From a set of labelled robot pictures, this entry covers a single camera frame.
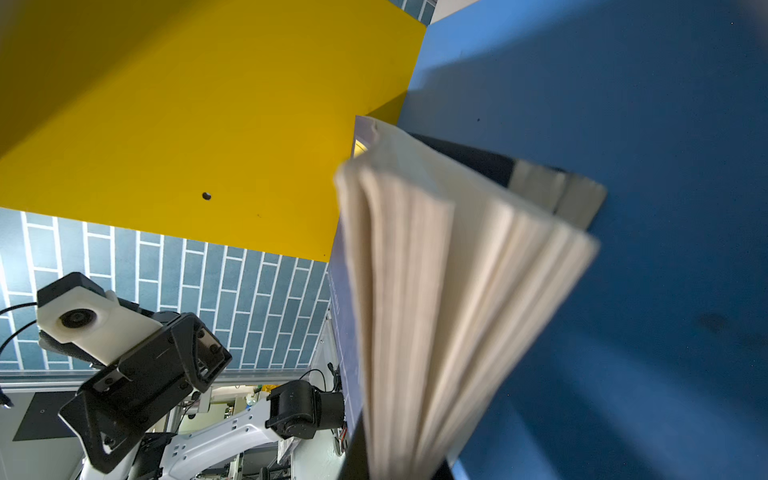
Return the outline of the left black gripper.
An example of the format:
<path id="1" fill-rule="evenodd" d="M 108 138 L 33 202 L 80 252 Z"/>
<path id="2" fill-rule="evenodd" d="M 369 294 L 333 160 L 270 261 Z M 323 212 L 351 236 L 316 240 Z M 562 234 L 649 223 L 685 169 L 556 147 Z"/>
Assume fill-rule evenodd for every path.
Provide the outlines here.
<path id="1" fill-rule="evenodd" d="M 109 474 L 150 426 L 192 391 L 206 391 L 231 361 L 199 318 L 181 314 L 87 381 L 59 417 L 92 467 Z"/>

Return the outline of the navy book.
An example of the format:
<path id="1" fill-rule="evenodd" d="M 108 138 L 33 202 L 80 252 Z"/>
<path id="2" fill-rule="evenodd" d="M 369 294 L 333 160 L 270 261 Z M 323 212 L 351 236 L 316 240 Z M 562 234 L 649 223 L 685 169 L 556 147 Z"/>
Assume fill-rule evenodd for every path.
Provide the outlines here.
<path id="1" fill-rule="evenodd" d="M 382 120 L 337 170 L 367 475 L 428 479 L 597 256 L 588 233 Z"/>
<path id="2" fill-rule="evenodd" d="M 580 174 L 425 135 L 414 137 L 582 230 L 590 227 L 607 197 L 604 185 Z"/>

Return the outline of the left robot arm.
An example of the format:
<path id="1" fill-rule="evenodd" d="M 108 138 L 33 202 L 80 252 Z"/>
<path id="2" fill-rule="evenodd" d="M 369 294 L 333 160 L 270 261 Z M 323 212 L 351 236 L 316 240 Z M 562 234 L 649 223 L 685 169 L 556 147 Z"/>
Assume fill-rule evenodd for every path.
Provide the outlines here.
<path id="1" fill-rule="evenodd" d="M 196 432 L 150 432 L 188 395 L 206 391 L 232 359 L 195 315 L 159 316 L 159 332 L 95 374 L 59 411 L 83 446 L 87 476 L 193 479 L 251 448 L 344 426 L 341 375 L 330 365 L 329 391 L 300 378 Z"/>

